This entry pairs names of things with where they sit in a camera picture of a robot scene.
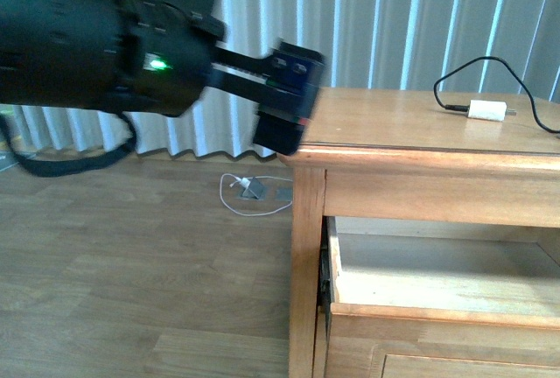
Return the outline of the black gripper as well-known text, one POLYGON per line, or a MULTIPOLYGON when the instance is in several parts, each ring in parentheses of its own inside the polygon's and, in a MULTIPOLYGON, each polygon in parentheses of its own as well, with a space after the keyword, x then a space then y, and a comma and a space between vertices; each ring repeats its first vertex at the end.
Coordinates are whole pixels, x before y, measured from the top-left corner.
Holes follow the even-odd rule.
POLYGON ((312 118, 325 56, 284 41, 260 59, 218 53, 226 27, 213 15, 215 2, 126 0, 136 21, 126 38, 116 109, 180 116, 207 85, 258 104, 254 144, 296 153, 312 118))

